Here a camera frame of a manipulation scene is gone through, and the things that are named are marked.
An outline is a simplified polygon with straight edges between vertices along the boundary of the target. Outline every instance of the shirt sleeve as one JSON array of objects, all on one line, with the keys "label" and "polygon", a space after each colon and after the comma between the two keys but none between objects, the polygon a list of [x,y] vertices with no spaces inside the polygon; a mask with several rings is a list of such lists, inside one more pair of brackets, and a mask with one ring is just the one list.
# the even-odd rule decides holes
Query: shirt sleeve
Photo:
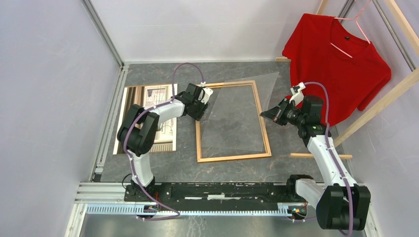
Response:
[{"label": "shirt sleeve", "polygon": [[303,14],[303,16],[301,17],[293,34],[288,39],[288,42],[285,44],[284,50],[282,51],[283,56],[289,59],[293,59],[297,57],[298,48],[300,46],[301,38],[302,38],[304,22],[306,21],[308,17],[309,17],[309,14],[307,13]]},{"label": "shirt sleeve", "polygon": [[358,110],[363,111],[369,103],[374,99],[374,97],[379,93],[379,91],[390,81],[391,79],[391,70],[388,68],[388,73],[381,80],[376,87],[372,89],[372,91],[359,103]]}]

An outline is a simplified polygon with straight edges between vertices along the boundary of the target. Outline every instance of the white wall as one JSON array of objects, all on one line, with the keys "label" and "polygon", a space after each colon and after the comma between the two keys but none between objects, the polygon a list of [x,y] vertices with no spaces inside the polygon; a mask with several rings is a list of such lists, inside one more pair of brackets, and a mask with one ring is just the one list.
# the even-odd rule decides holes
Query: white wall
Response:
[{"label": "white wall", "polygon": [[272,60],[320,0],[92,2],[124,61],[161,62]]},{"label": "white wall", "polygon": [[0,5],[0,236],[63,236],[118,66],[81,1]]},{"label": "white wall", "polygon": [[[385,3],[380,2],[386,14],[391,16]],[[410,15],[405,9],[406,5],[402,9],[418,32],[419,2],[416,0],[398,2],[405,2],[410,10],[416,8],[416,13]],[[352,17],[359,12],[365,3],[366,0],[357,1],[349,16]],[[411,71],[373,4],[361,15],[359,22],[392,69],[390,83],[374,99],[372,105]],[[351,33],[361,36],[355,22],[345,22],[344,26]],[[358,182],[364,182],[372,193],[375,218],[384,237],[418,234],[418,102],[419,85],[415,85],[343,143],[345,151],[354,156],[351,163],[355,178]],[[362,112],[354,112],[350,118],[338,125],[339,131],[344,131],[361,114]]]}]

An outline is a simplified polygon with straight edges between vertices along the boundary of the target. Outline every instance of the robotic arm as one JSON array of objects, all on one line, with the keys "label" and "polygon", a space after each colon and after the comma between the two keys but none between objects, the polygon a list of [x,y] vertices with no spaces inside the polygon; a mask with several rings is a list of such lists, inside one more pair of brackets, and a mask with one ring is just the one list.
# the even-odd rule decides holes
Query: robotic arm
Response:
[{"label": "robotic arm", "polygon": [[[346,179],[352,192],[353,229],[363,230],[371,199],[370,191],[367,187],[359,186],[350,176],[335,150],[331,134],[326,134],[326,126],[320,122],[323,100],[317,96],[303,96],[301,91],[304,88],[303,83],[294,86],[290,100],[284,98],[279,105],[260,114],[279,125],[295,125],[299,137],[320,168],[325,189],[308,175],[292,175],[287,181],[289,192],[303,197],[316,209],[317,221],[322,229],[348,230],[350,205]],[[296,108],[301,101],[301,109]]]},{"label": "robotic arm", "polygon": [[[169,119],[185,115],[200,120],[209,105],[208,100],[212,93],[213,90],[208,87],[190,83],[185,91],[175,96],[172,103],[150,110],[138,121],[137,124],[142,125],[142,127],[134,127],[127,142],[127,149],[133,155],[134,168],[141,184],[138,184],[137,180],[132,178],[134,183],[147,187],[154,179],[150,167],[149,151],[154,144],[158,125]],[[124,143],[132,123],[146,109],[139,105],[130,107],[126,119],[124,119],[118,131],[118,141]]]}]

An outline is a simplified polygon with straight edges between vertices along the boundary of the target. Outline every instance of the pink clothes hanger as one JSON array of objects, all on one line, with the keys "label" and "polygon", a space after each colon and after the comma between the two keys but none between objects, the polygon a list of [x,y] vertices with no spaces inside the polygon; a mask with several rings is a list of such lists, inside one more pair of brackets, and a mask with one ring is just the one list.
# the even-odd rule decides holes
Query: pink clothes hanger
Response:
[{"label": "pink clothes hanger", "polygon": [[[358,26],[358,28],[359,28],[359,30],[361,31],[361,33],[364,35],[364,37],[365,37],[365,39],[367,40],[367,42],[368,43],[371,43],[370,42],[370,40],[368,39],[368,37],[365,35],[365,33],[364,33],[364,31],[362,30],[362,28],[361,28],[361,26],[359,25],[359,23],[358,23],[358,18],[359,18],[359,16],[361,15],[361,13],[365,10],[365,8],[368,6],[368,4],[370,4],[370,2],[371,2],[371,0],[369,0],[368,2],[367,2],[367,4],[365,4],[365,6],[361,9],[361,11],[354,17],[354,18],[340,18],[340,17],[335,17],[335,19],[339,19],[339,20],[349,20],[349,21],[352,21],[352,20],[355,20],[355,22],[356,22],[356,25]],[[352,56],[351,55],[349,55],[348,53],[346,53],[345,51],[343,51],[342,49],[340,49],[340,48],[338,48],[336,45],[334,45],[332,42],[330,42],[330,44],[333,46],[333,47],[335,47],[335,48],[337,48],[340,52],[342,52],[342,53],[344,53],[344,54],[346,54],[348,57],[350,57],[350,58],[352,58]]]}]

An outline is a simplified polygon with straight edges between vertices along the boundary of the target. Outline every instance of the red shirt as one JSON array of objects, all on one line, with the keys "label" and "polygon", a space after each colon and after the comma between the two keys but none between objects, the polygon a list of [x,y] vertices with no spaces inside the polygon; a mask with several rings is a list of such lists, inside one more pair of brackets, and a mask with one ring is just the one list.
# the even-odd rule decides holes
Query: red shirt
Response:
[{"label": "red shirt", "polygon": [[[355,108],[364,110],[391,78],[389,66],[374,45],[350,34],[333,16],[304,14],[282,54],[291,59],[291,85],[317,81],[325,86],[331,126],[345,120]],[[302,92],[325,101],[324,123],[326,100],[321,87],[307,85]]]}]

